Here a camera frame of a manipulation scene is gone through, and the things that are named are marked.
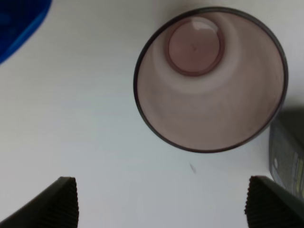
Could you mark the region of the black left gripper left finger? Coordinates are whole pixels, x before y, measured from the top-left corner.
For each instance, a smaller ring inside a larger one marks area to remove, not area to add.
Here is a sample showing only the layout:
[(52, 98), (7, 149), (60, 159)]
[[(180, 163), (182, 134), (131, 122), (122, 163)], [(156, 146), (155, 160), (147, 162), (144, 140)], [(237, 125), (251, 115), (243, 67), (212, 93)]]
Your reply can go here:
[(2, 228), (77, 228), (76, 179), (60, 177), (34, 199), (0, 222)]

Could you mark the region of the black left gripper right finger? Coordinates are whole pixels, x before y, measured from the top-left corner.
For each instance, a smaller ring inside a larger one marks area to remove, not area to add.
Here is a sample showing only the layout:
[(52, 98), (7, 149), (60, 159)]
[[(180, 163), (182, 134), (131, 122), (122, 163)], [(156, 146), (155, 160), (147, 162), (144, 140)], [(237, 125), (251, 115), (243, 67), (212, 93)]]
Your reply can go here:
[(302, 228), (304, 202), (266, 176), (251, 176), (245, 215), (250, 228)]

